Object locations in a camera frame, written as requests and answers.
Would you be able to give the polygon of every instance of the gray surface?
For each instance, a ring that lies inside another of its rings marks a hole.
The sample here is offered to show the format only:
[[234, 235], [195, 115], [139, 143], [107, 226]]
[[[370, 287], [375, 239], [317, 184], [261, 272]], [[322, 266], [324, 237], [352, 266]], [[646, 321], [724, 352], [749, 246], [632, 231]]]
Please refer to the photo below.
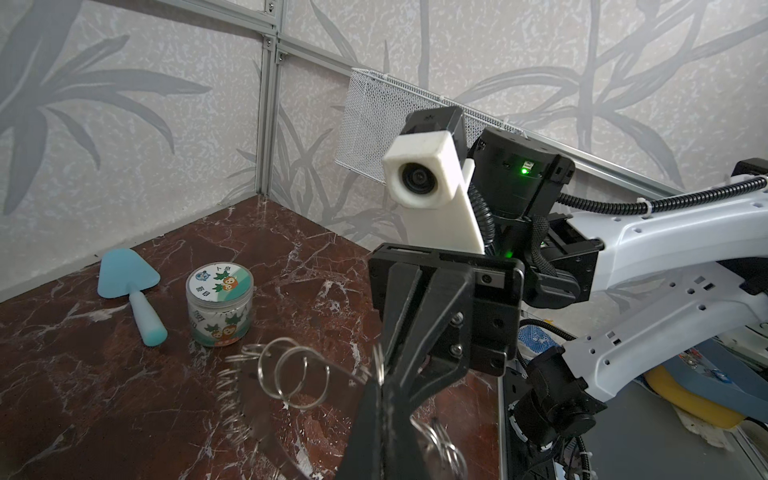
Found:
[[741, 450], [708, 445], [683, 427], [669, 402], [637, 383], [624, 387], [596, 418], [584, 443], [603, 480], [761, 480]]

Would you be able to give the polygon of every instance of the wire mesh basket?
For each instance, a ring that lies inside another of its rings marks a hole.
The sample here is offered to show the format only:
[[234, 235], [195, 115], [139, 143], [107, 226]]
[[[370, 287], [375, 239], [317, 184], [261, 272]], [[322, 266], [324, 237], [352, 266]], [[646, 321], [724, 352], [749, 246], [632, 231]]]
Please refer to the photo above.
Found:
[[382, 157], [413, 111], [435, 107], [461, 107], [467, 145], [485, 127], [525, 135], [522, 130], [474, 108], [374, 70], [354, 68], [344, 104], [336, 163], [372, 180], [384, 183]]

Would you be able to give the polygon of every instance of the marble tabletop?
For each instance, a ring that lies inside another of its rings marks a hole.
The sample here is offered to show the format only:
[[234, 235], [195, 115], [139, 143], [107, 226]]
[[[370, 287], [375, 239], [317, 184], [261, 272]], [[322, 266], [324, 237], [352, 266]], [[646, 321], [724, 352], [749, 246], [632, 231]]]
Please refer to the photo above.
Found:
[[[168, 329], [147, 348], [127, 298], [96, 293], [95, 264], [0, 303], [0, 478], [214, 480], [276, 478], [220, 427], [215, 375], [245, 343], [291, 336], [350, 371], [370, 365], [381, 331], [369, 252], [264, 197], [253, 197], [134, 248], [161, 275], [145, 291]], [[255, 319], [244, 340], [208, 349], [190, 336], [189, 273], [214, 261], [253, 273]], [[495, 378], [470, 372], [430, 399], [468, 461], [498, 477]], [[275, 408], [287, 451], [329, 480], [349, 420]]]

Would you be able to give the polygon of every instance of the yellow object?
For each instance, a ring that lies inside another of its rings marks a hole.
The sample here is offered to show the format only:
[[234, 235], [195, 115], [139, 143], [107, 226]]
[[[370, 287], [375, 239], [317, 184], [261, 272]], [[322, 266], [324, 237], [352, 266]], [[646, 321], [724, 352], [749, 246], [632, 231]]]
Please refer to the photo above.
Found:
[[670, 403], [716, 427], [731, 429], [746, 418], [745, 415], [688, 392], [675, 382], [674, 377], [662, 365], [645, 372], [645, 381]]

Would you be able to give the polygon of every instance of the blue spatula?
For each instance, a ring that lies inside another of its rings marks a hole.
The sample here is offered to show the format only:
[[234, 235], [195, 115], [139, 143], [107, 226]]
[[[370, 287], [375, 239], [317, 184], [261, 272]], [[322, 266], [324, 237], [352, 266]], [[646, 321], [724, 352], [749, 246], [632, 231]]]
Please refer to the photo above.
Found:
[[128, 295], [136, 325], [146, 346], [160, 345], [168, 337], [160, 317], [141, 292], [159, 281], [160, 274], [128, 248], [111, 250], [101, 259], [98, 294], [104, 298]]

